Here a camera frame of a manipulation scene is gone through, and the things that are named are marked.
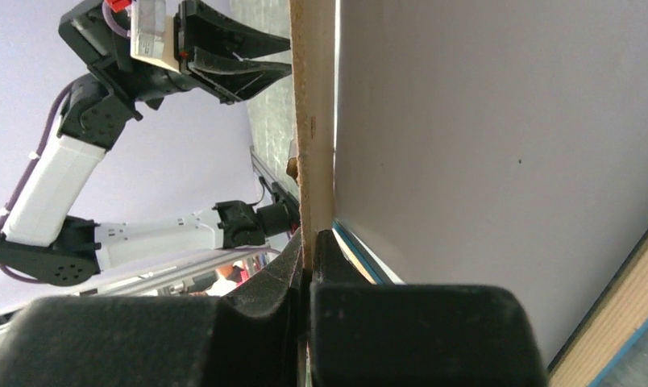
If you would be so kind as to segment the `hot air balloon photo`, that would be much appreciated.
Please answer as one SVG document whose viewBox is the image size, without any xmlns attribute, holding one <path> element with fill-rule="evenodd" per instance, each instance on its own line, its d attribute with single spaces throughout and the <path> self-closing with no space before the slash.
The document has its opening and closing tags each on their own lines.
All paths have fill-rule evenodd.
<svg viewBox="0 0 648 387">
<path fill-rule="evenodd" d="M 648 229 L 648 1 L 343 1 L 336 214 L 550 362 Z"/>
</svg>

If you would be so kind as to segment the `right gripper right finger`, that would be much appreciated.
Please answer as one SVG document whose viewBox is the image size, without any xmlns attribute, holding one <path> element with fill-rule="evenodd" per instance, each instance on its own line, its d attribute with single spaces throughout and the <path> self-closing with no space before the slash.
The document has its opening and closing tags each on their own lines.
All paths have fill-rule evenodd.
<svg viewBox="0 0 648 387">
<path fill-rule="evenodd" d="M 545 386 L 526 312 L 492 285 L 374 285 L 318 234 L 309 349 L 316 386 Z"/>
</svg>

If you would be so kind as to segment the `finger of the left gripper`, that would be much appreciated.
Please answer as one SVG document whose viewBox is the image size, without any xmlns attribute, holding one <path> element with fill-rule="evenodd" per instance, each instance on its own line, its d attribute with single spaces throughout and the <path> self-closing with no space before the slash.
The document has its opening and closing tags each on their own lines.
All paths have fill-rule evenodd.
<svg viewBox="0 0 648 387">
<path fill-rule="evenodd" d="M 189 59 L 195 48 L 224 57 L 254 59 L 286 52 L 290 40 L 233 20 L 202 1 L 183 1 L 175 15 L 175 54 Z"/>
<path fill-rule="evenodd" d="M 253 99 L 274 83 L 292 74 L 290 64 L 238 60 L 194 48 L 185 59 L 185 75 L 197 86 L 231 105 Z"/>
</svg>

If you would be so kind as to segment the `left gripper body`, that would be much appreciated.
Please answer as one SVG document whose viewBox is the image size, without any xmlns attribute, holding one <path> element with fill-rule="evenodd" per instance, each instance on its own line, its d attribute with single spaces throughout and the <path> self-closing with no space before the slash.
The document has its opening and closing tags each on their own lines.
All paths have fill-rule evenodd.
<svg viewBox="0 0 648 387">
<path fill-rule="evenodd" d="M 125 11 L 114 13 L 103 1 L 82 1 L 61 16 L 58 32 L 108 90 L 130 102 L 156 105 L 168 95 L 196 87 L 184 74 L 131 57 L 131 40 L 113 31 L 107 15 L 121 28 L 130 22 Z"/>
</svg>

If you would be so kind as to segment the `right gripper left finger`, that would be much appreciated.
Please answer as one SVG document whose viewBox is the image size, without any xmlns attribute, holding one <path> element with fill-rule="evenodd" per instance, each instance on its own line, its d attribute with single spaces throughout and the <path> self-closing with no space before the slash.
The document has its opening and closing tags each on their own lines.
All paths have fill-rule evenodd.
<svg viewBox="0 0 648 387">
<path fill-rule="evenodd" d="M 0 386 L 297 386 L 301 249 L 220 298 L 36 300 L 0 340 Z"/>
</svg>

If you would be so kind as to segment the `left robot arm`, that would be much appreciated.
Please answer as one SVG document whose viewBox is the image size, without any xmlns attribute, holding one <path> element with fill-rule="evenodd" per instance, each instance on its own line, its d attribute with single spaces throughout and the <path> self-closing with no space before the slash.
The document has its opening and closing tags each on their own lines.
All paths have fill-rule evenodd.
<svg viewBox="0 0 648 387">
<path fill-rule="evenodd" d="M 236 21 L 202 1 L 170 15 L 163 1 L 83 1 L 60 19 L 62 40 L 87 73 L 52 104 L 44 133 L 0 214 L 0 269 L 32 284 L 79 285 L 132 261 L 199 250 L 249 251 L 299 223 L 295 201 L 276 184 L 273 204 L 241 200 L 150 222 L 103 223 L 71 215 L 98 164 L 139 105 L 200 89 L 219 102 L 246 102 L 288 77 L 286 37 Z"/>
</svg>

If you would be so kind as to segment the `blue picture frame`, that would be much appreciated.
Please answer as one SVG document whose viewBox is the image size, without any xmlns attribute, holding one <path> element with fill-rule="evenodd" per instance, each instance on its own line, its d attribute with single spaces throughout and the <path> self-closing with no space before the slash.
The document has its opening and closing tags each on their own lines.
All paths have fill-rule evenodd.
<svg viewBox="0 0 648 387">
<path fill-rule="evenodd" d="M 467 263 L 476 275 L 436 285 L 492 285 L 523 306 L 546 368 L 545 386 L 591 386 L 648 323 L 648 224 L 567 215 L 544 231 L 515 229 L 513 244 Z"/>
</svg>

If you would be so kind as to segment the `brown backing board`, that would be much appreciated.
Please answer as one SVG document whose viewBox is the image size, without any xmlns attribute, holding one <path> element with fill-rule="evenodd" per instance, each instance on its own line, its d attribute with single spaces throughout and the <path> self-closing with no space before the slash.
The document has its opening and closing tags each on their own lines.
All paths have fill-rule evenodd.
<svg viewBox="0 0 648 387">
<path fill-rule="evenodd" d="M 334 218 L 335 1 L 289 3 L 304 268 Z"/>
</svg>

